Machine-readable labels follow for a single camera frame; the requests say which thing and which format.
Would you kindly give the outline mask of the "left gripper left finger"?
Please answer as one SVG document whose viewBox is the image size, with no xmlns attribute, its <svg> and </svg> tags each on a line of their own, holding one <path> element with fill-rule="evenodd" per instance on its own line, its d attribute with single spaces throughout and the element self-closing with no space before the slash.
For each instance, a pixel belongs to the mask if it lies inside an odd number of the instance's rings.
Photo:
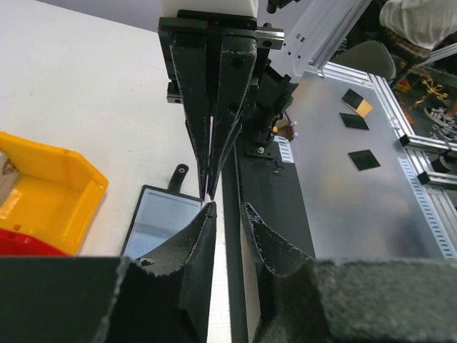
<svg viewBox="0 0 457 343">
<path fill-rule="evenodd" d="M 216 203 L 142 258 L 4 257 L 3 342 L 205 342 Z"/>
</svg>

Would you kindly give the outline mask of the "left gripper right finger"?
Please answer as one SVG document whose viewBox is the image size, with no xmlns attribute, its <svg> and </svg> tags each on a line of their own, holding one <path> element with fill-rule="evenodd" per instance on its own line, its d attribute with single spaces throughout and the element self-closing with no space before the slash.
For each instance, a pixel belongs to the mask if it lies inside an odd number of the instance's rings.
<svg viewBox="0 0 457 343">
<path fill-rule="evenodd" d="M 315 259 L 293 276 L 290 342 L 454 342 L 456 263 Z"/>
</svg>

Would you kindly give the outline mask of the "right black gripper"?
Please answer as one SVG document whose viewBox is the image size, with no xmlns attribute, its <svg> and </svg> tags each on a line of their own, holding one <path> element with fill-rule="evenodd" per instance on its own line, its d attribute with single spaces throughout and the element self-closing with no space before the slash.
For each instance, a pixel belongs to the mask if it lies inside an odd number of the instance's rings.
<svg viewBox="0 0 457 343">
<path fill-rule="evenodd" d="M 174 41 L 179 32 L 203 34 L 206 42 Z M 167 101 L 183 102 L 202 199 L 207 195 L 209 172 L 208 85 L 219 79 L 211 150 L 210 195 L 213 197 L 235 126 L 241 118 L 241 107 L 256 63 L 257 42 L 260 49 L 279 50 L 283 46 L 284 31 L 273 28 L 270 23 L 259 26 L 252 16 L 181 9 L 175 17 L 159 18 L 158 34 L 169 77 Z M 216 50 L 220 45 L 221 54 Z"/>
</svg>

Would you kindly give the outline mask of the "black leather card holder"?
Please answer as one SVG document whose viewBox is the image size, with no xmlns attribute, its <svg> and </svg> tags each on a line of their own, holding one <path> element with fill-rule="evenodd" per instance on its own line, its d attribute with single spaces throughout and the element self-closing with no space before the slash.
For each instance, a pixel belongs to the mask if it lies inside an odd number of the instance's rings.
<svg viewBox="0 0 457 343">
<path fill-rule="evenodd" d="M 202 201 L 181 193 L 189 166 L 179 164 L 165 189 L 143 185 L 121 254 L 138 259 L 172 238 L 199 213 Z"/>
</svg>

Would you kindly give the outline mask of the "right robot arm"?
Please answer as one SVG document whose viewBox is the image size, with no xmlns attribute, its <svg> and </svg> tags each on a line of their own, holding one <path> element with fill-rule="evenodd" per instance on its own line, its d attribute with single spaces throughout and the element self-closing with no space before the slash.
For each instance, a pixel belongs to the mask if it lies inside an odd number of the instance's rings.
<svg viewBox="0 0 457 343">
<path fill-rule="evenodd" d="M 167 99 L 182 104 L 196 157 L 199 196 L 214 198 L 239 134 L 264 146 L 297 87 L 271 67 L 284 32 L 252 16 L 180 10 L 159 19 Z"/>
</svg>

